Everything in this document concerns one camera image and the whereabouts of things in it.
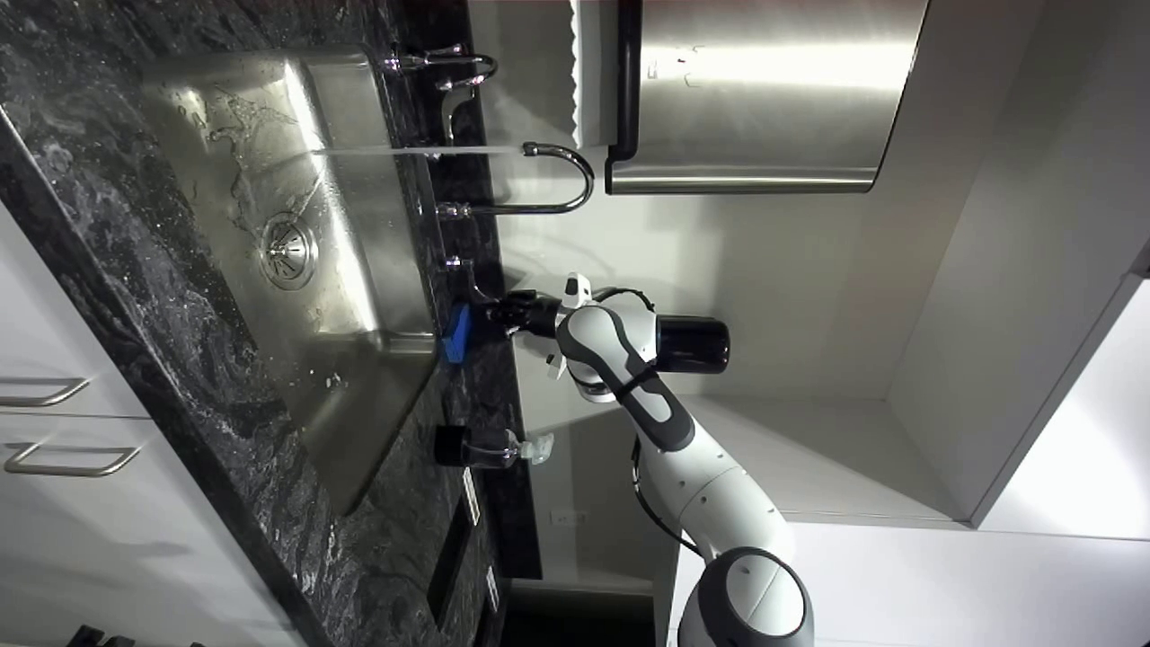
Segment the cabinet drawer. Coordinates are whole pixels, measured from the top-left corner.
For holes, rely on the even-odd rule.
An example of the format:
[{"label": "cabinet drawer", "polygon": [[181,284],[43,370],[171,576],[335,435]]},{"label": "cabinet drawer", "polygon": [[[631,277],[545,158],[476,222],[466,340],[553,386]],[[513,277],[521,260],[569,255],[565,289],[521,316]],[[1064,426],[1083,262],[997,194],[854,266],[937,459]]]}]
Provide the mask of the cabinet drawer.
[{"label": "cabinet drawer", "polygon": [[0,204],[0,417],[148,417]]},{"label": "cabinet drawer", "polygon": [[[151,419],[25,419],[0,430],[0,642],[69,642],[81,623],[141,642],[298,642]],[[132,459],[105,477],[11,473],[35,435],[43,464]]]}]

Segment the blue object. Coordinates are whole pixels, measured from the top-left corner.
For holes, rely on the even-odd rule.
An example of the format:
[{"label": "blue object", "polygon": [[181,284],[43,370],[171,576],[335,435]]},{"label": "blue object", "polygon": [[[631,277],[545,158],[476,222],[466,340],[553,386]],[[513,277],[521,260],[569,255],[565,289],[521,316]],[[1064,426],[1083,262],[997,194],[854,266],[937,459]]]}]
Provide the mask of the blue object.
[{"label": "blue object", "polygon": [[441,355],[450,366],[466,364],[466,340],[471,340],[471,301],[455,304],[452,323],[441,338]]}]

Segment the gooseneck faucet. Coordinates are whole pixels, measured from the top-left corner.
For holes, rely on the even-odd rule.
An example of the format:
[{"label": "gooseneck faucet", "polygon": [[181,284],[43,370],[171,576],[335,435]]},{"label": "gooseneck faucet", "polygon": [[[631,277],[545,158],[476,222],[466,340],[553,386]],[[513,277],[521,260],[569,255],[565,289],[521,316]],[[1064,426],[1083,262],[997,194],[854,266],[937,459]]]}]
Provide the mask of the gooseneck faucet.
[{"label": "gooseneck faucet", "polygon": [[562,158],[569,166],[576,166],[576,174],[583,175],[583,190],[569,200],[557,200],[557,204],[486,204],[486,200],[437,200],[435,204],[435,217],[441,220],[471,220],[471,217],[565,217],[565,212],[576,212],[591,200],[591,194],[595,190],[595,168],[571,148],[562,148],[562,145],[537,145],[537,141],[525,141],[521,145],[521,154],[525,158]]}]

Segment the black marble countertop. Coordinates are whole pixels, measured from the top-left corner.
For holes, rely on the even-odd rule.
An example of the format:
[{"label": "black marble countertop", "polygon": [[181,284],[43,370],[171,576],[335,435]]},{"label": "black marble countertop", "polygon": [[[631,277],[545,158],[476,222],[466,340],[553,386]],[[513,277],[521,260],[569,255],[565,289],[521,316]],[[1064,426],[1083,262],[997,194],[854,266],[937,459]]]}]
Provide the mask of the black marble countertop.
[{"label": "black marble countertop", "polygon": [[[422,423],[395,438],[353,513],[326,505],[303,430],[258,370],[132,92],[164,57],[381,57],[466,43],[466,33],[459,0],[0,0],[0,196],[310,642],[471,642],[490,564],[539,571],[528,473],[480,473],[491,532],[516,535],[521,551],[491,558],[490,535],[476,532],[452,604],[435,619],[424,588],[459,502],[459,472],[435,467],[432,423]],[[395,79],[384,92],[399,145],[435,141],[428,86]],[[441,163],[432,181],[435,196],[490,196],[476,158]],[[424,220],[422,238],[437,316],[471,284],[504,291],[491,222]],[[505,345],[476,347],[452,382],[459,393],[476,435],[501,441],[521,426]]]}]

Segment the faucet handle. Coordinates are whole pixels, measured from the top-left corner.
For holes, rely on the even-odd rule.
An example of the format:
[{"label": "faucet handle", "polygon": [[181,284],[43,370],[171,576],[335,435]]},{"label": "faucet handle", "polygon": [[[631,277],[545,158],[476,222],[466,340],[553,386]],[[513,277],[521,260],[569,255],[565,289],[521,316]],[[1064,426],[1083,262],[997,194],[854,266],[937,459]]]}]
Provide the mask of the faucet handle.
[{"label": "faucet handle", "polygon": [[387,75],[414,75],[414,73],[441,69],[441,75],[435,79],[435,89],[441,89],[441,92],[459,89],[459,86],[480,86],[486,79],[491,79],[501,73],[496,57],[462,55],[462,43],[432,45],[422,55],[395,51],[381,60],[381,69]]},{"label": "faucet handle", "polygon": [[459,141],[459,107],[477,99],[476,86],[452,86],[437,105],[437,128],[444,145]]}]

